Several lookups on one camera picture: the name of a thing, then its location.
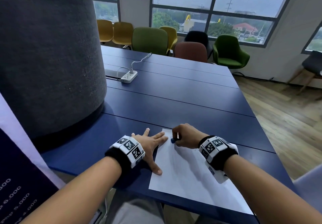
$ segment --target hand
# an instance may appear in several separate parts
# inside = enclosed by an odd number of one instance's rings
[[[180,124],[172,129],[172,137],[177,139],[179,133],[179,140],[175,144],[179,147],[186,147],[190,149],[197,149],[201,139],[208,136],[207,134],[198,131],[193,126],[186,124]]]
[[[145,156],[144,156],[143,160],[147,162],[147,164],[149,165],[149,167],[151,168],[151,170],[154,174],[161,176],[162,170],[153,161],[153,151],[159,144],[162,144],[165,141],[167,141],[168,137],[164,136],[163,131],[159,132],[158,134],[156,134],[152,137],[148,137],[149,132],[150,132],[150,129],[147,128],[142,136],[135,135],[134,133],[132,133],[131,136],[136,141],[138,141],[141,144],[142,148],[144,149]]]

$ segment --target yellow chair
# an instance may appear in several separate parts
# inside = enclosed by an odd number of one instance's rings
[[[174,45],[177,43],[178,41],[178,37],[177,37],[177,30],[173,27],[169,27],[169,26],[161,26],[159,29],[163,29],[167,32],[168,34],[168,51],[172,50],[172,48],[174,48]]]
[[[98,19],[97,27],[99,29],[99,41],[107,42],[113,39],[113,24],[109,20]]]
[[[114,23],[113,42],[121,45],[132,44],[133,25],[127,22]]]

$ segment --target black and white marker bracelet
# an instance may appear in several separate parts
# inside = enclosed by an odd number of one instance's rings
[[[105,156],[116,159],[122,168],[122,173],[124,173],[134,168],[143,159],[145,152],[141,144],[133,137],[122,136],[110,146]]]
[[[220,137],[207,136],[200,141],[199,152],[205,157],[205,164],[216,181],[226,181],[228,177],[223,172],[223,166],[229,157],[238,154],[237,146]]]

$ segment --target person's left hand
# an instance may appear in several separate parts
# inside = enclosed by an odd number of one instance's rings
[[[161,131],[158,134],[148,137],[150,132],[150,129],[147,128],[143,135],[135,135],[132,133],[131,137],[133,137],[136,141],[138,141],[142,148],[145,151],[145,156],[143,158],[144,161],[147,162],[149,167],[151,168],[152,172],[161,176],[162,170],[159,168],[159,166],[153,161],[153,151],[154,149],[159,145],[164,143],[168,140],[168,137],[164,136],[164,132]]]

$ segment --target dark green armchair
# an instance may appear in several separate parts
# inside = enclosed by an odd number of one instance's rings
[[[213,60],[216,64],[229,69],[240,69],[249,61],[249,54],[241,50],[238,39],[234,36],[221,35],[213,45]]]

